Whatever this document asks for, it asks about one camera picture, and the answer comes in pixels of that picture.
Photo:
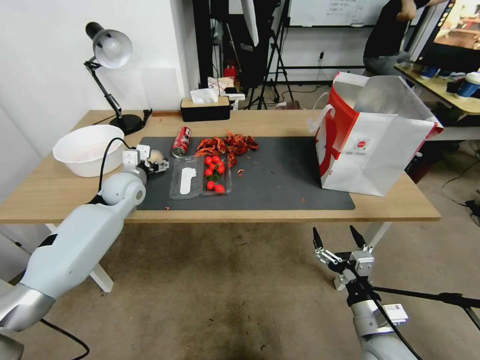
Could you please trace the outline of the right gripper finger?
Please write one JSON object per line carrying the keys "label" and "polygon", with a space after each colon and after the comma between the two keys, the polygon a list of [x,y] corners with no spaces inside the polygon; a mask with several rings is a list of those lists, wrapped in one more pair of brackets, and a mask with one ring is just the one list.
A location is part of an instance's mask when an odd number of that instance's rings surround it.
{"label": "right gripper finger", "polygon": [[357,247],[353,252],[372,254],[373,248],[366,243],[363,235],[359,233],[353,225],[349,225],[349,230]]}
{"label": "right gripper finger", "polygon": [[316,227],[312,228],[314,256],[323,264],[337,266],[342,263],[342,259],[333,252],[324,248],[322,239]]}

